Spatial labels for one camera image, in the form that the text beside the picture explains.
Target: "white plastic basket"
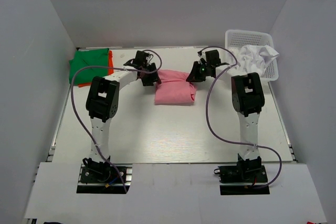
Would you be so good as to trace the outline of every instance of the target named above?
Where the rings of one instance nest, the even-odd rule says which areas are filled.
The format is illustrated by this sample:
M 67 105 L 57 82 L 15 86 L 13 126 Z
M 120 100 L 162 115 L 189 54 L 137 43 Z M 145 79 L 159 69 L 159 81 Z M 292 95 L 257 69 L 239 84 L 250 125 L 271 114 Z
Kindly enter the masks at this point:
M 233 52 L 234 55 L 239 53 L 242 46 L 255 45 L 265 46 L 269 45 L 274 48 L 272 36 L 267 33 L 260 33 L 258 31 L 244 31 L 244 30 L 228 30 L 225 33 L 225 48 Z M 275 81 L 279 77 L 277 59 L 275 59 L 266 69 L 261 81 Z

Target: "pink cloth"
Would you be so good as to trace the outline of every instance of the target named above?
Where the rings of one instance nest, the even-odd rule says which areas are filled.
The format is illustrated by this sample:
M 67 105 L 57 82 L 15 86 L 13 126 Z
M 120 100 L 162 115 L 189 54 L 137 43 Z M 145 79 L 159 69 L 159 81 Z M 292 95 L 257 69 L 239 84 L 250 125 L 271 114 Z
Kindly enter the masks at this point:
M 188 75 L 174 70 L 159 70 L 162 83 L 156 85 L 155 105 L 193 103 L 196 87 L 185 81 Z

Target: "folded towel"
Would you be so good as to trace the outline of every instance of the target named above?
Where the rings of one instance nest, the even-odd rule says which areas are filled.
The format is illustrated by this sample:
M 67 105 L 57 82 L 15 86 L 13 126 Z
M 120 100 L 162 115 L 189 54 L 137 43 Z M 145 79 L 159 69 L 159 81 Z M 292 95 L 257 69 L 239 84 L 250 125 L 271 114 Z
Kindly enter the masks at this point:
M 71 83 L 74 74 L 77 70 L 87 66 L 109 66 L 113 67 L 112 51 L 109 52 L 108 48 L 89 50 L 89 51 L 76 51 L 73 60 L 70 63 L 69 82 Z M 104 77 L 112 74 L 113 70 L 102 68 L 90 68 L 82 71 L 76 76 L 75 85 L 85 86 L 90 84 L 95 76 Z
M 196 87 L 185 81 L 188 75 L 174 70 L 159 70 L 162 83 L 156 85 L 155 105 L 193 103 Z

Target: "green cloth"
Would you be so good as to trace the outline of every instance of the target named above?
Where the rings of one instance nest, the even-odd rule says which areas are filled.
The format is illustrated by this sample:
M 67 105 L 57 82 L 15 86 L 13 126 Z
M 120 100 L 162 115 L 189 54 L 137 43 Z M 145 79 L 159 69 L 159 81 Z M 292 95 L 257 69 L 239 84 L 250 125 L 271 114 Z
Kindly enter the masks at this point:
M 76 51 L 75 56 L 70 63 L 69 83 L 71 83 L 73 76 L 77 70 L 87 66 L 108 66 L 109 49 L 97 49 L 90 51 Z M 91 82 L 95 76 L 107 76 L 108 70 L 101 68 L 89 68 L 83 70 L 76 76 L 75 85 Z

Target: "orange cloth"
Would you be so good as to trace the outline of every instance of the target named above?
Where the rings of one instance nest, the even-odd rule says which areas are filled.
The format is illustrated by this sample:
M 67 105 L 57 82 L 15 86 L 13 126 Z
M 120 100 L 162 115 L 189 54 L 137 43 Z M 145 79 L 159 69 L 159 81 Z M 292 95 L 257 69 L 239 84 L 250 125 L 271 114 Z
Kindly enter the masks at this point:
M 112 51 L 109 51 L 109 59 L 108 59 L 108 66 L 113 68 L 113 60 L 112 60 L 113 54 Z M 108 69 L 108 75 L 113 74 L 114 70 L 113 69 Z M 82 84 L 78 84 L 78 87 L 85 87 L 85 86 L 90 86 L 91 82 L 87 82 L 87 83 L 82 83 Z

